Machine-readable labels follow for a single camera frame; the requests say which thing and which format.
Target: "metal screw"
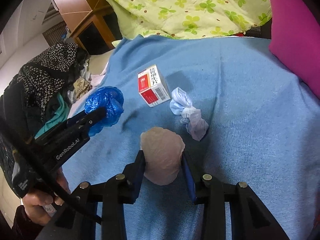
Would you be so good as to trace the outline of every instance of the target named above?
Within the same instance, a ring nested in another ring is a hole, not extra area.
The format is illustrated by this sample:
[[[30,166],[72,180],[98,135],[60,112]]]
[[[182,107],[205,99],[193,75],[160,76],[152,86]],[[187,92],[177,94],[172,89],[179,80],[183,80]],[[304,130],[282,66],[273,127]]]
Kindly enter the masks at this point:
[[[248,184],[244,181],[239,182],[239,187],[241,188],[246,188],[248,186]]]
[[[212,179],[212,176],[211,176],[210,174],[204,174],[204,175],[202,176],[202,178],[203,178],[204,180],[211,180],[211,179]]]
[[[80,183],[80,188],[87,188],[87,187],[89,187],[89,182],[84,181]]]
[[[116,175],[116,179],[117,179],[117,180],[122,180],[122,179],[124,179],[124,178],[125,178],[125,175],[122,174],[122,173],[119,173],[119,174]]]

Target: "pink cushion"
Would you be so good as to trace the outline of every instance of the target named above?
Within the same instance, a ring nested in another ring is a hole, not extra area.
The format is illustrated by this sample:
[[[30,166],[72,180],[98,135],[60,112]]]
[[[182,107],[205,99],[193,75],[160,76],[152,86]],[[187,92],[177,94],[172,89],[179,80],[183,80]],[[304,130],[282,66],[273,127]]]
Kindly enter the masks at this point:
[[[320,25],[302,0],[270,1],[270,51],[320,98]]]

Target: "green floral blanket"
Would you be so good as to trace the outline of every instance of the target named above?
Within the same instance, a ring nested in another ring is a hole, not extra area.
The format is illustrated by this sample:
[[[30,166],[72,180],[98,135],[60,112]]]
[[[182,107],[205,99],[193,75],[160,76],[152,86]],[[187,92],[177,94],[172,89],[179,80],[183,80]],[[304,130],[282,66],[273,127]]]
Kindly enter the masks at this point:
[[[107,0],[122,35],[175,39],[228,36],[271,18],[270,0]]]

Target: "sleeve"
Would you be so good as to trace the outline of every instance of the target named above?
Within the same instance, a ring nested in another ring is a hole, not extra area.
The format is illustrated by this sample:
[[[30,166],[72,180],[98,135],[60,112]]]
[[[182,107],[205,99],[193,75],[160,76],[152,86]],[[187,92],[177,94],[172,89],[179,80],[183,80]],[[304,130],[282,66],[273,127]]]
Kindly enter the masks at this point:
[[[13,221],[12,232],[16,239],[35,240],[43,226],[33,223],[27,216],[24,206],[18,206]]]

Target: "polka dot clothing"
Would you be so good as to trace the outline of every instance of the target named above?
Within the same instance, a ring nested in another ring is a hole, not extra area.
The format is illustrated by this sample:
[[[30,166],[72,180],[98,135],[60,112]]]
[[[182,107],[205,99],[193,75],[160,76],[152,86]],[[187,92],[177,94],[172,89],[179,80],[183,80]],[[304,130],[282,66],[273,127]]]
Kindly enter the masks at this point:
[[[58,43],[34,57],[20,69],[17,81],[24,83],[27,106],[39,106],[41,118],[48,102],[62,89],[65,81],[53,78],[31,63],[67,73],[75,61],[77,49],[78,45],[75,43]]]

